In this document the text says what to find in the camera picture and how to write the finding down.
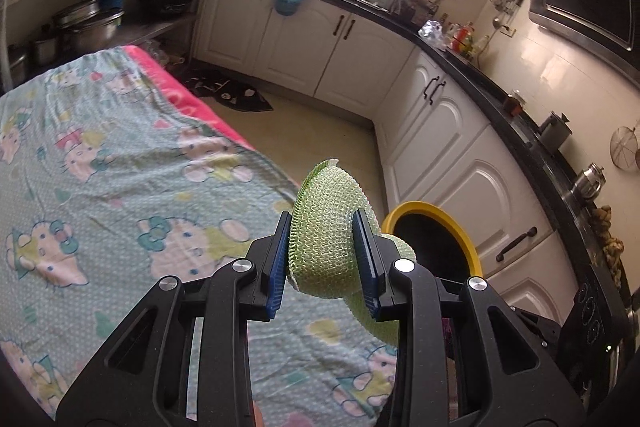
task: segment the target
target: black drawer handle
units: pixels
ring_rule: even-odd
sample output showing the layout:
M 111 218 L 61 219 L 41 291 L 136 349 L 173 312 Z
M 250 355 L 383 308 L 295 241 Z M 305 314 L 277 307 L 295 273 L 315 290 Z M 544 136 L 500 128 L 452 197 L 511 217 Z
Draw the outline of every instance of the black drawer handle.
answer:
M 531 227 L 529 230 L 527 230 L 527 232 L 521 233 L 518 237 L 516 237 L 513 241 L 511 241 L 506 247 L 502 248 L 500 253 L 495 256 L 495 260 L 498 263 L 501 263 L 502 261 L 504 261 L 504 254 L 506 254 L 510 250 L 513 250 L 513 248 L 516 248 L 517 245 L 522 243 L 527 237 L 533 237 L 537 233 L 538 233 L 538 229 L 536 227 Z
M 353 30 L 353 25 L 356 23 L 356 19 L 351 20 L 351 26 L 349 26 L 349 29 L 347 30 L 347 34 L 344 36 L 344 40 L 349 38 L 349 35 L 351 35 L 351 30 Z
M 442 82 L 438 83 L 438 85 L 436 86 L 436 88 L 433 90 L 433 92 L 431 93 L 431 96 L 429 97 L 429 105 L 433 105 L 433 95 L 436 94 L 437 90 L 439 87 L 444 87 L 447 85 L 447 81 L 443 80 Z
M 342 25 L 343 20 L 344 20 L 344 15 L 340 15 L 340 20 L 338 21 L 338 25 L 335 27 L 334 37 L 338 34 L 338 30 L 340 29 L 340 26 Z
M 432 78 L 429 81 L 429 84 L 427 84 L 427 87 L 424 88 L 424 91 L 422 92 L 422 94 L 424 95 L 424 99 L 427 100 L 427 91 L 429 90 L 429 88 L 431 87 L 431 84 L 433 84 L 434 82 L 437 82 L 440 79 L 440 75 L 436 76 L 436 78 Z

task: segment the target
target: floor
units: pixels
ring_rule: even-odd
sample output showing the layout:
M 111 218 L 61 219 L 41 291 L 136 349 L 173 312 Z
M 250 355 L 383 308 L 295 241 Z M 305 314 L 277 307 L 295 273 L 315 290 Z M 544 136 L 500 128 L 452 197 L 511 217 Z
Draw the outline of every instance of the floor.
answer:
M 338 166 L 360 184 L 382 223 L 385 198 L 373 130 L 271 93 L 263 96 L 273 111 L 240 112 L 213 98 L 202 100 L 296 183 L 321 161 L 340 160 Z

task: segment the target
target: countertop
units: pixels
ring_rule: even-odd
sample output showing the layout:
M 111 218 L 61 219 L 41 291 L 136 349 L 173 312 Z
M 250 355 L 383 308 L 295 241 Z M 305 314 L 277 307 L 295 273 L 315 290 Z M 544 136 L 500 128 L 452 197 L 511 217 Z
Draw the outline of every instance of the countertop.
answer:
M 481 71 L 456 55 L 444 53 L 424 42 L 413 29 L 392 19 L 388 12 L 356 0 L 321 0 L 371 20 L 419 46 L 469 95 L 489 119 L 533 188 L 554 230 L 558 230 L 576 275 L 581 266 L 607 263 L 588 223 L 588 212 L 571 193 L 576 172 L 561 155 L 550 155 L 537 137 L 538 126 L 524 112 L 512 118 L 502 109 L 506 93 Z M 628 307 L 628 282 L 622 267 L 620 295 Z

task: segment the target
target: red cloth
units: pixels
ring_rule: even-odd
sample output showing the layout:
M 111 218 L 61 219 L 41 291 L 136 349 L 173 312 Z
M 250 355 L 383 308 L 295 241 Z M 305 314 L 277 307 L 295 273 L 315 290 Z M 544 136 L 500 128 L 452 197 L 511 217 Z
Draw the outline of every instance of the red cloth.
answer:
M 239 143 L 247 149 L 254 150 L 247 140 L 216 115 L 207 104 L 192 95 L 186 87 L 161 68 L 160 64 L 146 52 L 137 46 L 124 46 L 124 49 L 129 57 L 140 65 L 140 68 L 160 92 L 164 94 L 164 97 L 183 115 L 203 121 L 228 139 Z

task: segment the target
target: white cabinet door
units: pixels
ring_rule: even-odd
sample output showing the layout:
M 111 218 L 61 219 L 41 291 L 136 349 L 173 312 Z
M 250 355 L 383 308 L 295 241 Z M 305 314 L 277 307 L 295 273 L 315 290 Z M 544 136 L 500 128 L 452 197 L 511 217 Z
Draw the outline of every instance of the white cabinet door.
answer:
M 433 105 L 422 105 L 411 129 L 383 160 L 389 208 L 420 200 L 446 174 L 489 121 L 449 77 L 436 83 Z
M 319 0 L 303 0 L 288 17 L 272 10 L 254 76 L 313 96 L 348 18 Z
M 206 0 L 194 56 L 251 74 L 273 0 Z
M 435 204 L 465 229 L 488 277 L 523 256 L 551 233 L 551 224 L 529 182 L 492 127 L 428 191 L 414 191 L 418 200 Z M 505 254 L 496 255 L 520 234 L 536 227 Z
M 558 232 L 488 279 L 509 306 L 564 323 L 578 283 Z
M 373 118 L 414 45 L 375 22 L 351 15 L 316 98 Z
M 398 146 L 420 113 L 428 110 L 429 97 L 444 76 L 429 55 L 416 46 L 374 118 L 382 161 Z

